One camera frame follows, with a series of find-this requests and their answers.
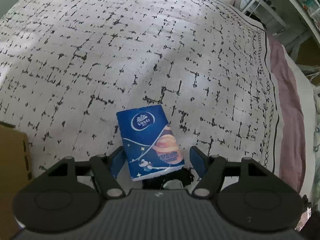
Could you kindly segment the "white cluttered shelf desk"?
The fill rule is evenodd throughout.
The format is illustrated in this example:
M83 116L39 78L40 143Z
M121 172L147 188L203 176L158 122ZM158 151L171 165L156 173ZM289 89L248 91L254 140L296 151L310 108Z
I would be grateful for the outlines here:
M261 22L298 64L319 64L319 0L222 0Z

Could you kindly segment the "white black patterned bedspread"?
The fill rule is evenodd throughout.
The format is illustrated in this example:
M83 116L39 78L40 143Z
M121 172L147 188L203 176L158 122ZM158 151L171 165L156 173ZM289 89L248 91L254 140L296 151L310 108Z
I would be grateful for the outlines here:
M19 0L1 18L1 120L33 174L121 144L116 113L161 105L193 145L279 172L280 109L263 26L220 0Z

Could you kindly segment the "brown cardboard box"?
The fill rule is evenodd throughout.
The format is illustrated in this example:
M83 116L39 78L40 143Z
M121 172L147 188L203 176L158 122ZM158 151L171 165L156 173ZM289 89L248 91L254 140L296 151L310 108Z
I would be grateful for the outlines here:
M1 126L1 239L11 239L19 231L12 211L15 194L33 179L28 137Z

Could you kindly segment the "blue tissue pack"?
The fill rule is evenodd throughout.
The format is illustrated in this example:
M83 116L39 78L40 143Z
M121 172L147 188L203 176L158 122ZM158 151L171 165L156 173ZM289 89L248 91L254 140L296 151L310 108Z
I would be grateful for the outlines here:
M161 105L116 113L131 179L151 179L180 170L184 157Z

